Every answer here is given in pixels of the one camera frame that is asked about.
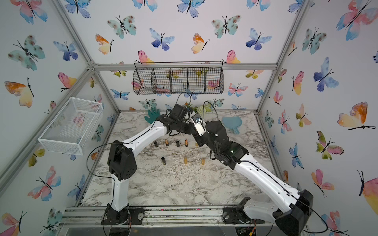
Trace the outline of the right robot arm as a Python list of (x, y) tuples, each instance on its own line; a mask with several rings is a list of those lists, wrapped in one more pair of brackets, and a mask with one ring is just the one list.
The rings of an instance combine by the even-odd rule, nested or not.
[(262, 166), (241, 144), (231, 141), (221, 121), (191, 121), (191, 133), (206, 145), (216, 160), (245, 176), (259, 187), (277, 206), (272, 213), (278, 228), (287, 236), (299, 236), (313, 212), (314, 197), (306, 189), (288, 185)]

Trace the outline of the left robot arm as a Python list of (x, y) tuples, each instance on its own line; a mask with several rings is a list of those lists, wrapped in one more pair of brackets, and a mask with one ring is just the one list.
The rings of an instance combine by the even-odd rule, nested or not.
[(172, 131), (193, 134), (194, 125), (189, 119), (194, 114), (192, 108), (175, 104), (166, 115), (158, 116), (140, 133), (124, 141), (116, 140), (111, 144), (107, 164), (113, 179), (113, 194), (101, 221), (103, 226), (131, 224), (128, 190), (130, 179), (137, 170), (135, 158), (152, 142)]

